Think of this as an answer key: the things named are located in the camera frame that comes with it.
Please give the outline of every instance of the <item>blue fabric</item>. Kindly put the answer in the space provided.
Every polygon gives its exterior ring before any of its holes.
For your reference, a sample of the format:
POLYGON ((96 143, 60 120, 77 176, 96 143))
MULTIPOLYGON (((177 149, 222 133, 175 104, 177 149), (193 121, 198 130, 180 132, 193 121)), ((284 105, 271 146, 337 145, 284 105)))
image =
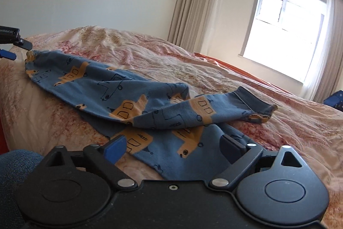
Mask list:
POLYGON ((324 104, 343 111, 343 91, 335 92, 324 100, 324 104))
POLYGON ((60 51, 29 51, 25 68, 97 131, 109 139, 124 135, 126 151, 166 179, 211 179, 229 166, 220 152, 222 135, 249 141, 224 123, 263 123, 277 109, 243 87, 190 99, 187 84, 148 80, 60 51))
POLYGON ((18 186, 27 178, 43 156, 25 150, 15 150, 0 155, 0 228, 19 229, 23 217, 14 199, 18 186))

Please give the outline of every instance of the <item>sheer curtain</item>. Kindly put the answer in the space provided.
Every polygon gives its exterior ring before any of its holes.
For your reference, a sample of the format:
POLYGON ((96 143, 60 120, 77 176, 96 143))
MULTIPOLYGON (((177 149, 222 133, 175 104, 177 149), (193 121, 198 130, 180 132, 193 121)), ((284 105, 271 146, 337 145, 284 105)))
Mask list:
POLYGON ((327 0, 316 51, 301 97, 322 103, 336 88, 343 68, 343 0, 327 0))
POLYGON ((177 0, 168 41, 190 52, 207 53, 222 0, 177 0))

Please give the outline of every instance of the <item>window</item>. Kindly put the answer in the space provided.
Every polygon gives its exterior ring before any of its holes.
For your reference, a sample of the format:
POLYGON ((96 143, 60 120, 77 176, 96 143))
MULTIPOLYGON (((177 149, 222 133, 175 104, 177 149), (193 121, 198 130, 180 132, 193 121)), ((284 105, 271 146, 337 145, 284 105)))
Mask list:
POLYGON ((303 82, 325 11, 323 0, 258 0, 241 55, 303 82))

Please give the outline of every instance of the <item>metal pin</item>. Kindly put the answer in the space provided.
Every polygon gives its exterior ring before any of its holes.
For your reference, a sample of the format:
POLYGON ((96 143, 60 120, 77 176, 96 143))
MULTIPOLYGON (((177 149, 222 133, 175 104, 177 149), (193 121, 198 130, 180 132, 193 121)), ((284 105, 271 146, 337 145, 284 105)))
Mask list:
POLYGON ((177 190, 177 189, 178 189, 178 186, 177 186, 177 185, 170 185, 170 186, 169 186, 169 189, 170 189, 170 190, 177 190))
POLYGON ((121 187, 131 187, 134 186, 135 182, 133 179, 120 179, 117 184, 121 187))
POLYGON ((214 179, 212 180, 212 184, 216 187, 224 187, 229 184, 229 181, 227 179, 214 179))

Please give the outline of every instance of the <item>pink floral bedspread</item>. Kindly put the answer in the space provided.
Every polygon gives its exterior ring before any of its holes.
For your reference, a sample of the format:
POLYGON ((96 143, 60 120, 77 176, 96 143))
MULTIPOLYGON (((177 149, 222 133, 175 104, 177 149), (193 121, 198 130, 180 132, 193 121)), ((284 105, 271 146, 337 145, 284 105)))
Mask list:
MULTIPOLYGON (((191 96, 227 93, 243 86, 269 104, 277 104, 270 121, 231 125, 276 150, 292 145, 325 183, 330 205, 323 219, 328 228, 343 228, 343 113, 325 105, 275 91, 160 38, 100 27, 83 27, 27 38, 37 50, 65 53, 134 71, 161 82, 184 82, 191 96)), ((84 122, 75 110, 32 83, 25 74, 26 51, 13 47, 16 61, 0 60, 0 118, 9 149, 28 149, 45 155, 55 145, 81 150, 105 143, 104 136, 84 122)), ((117 166, 141 181, 161 179, 144 163, 125 155, 117 166)))

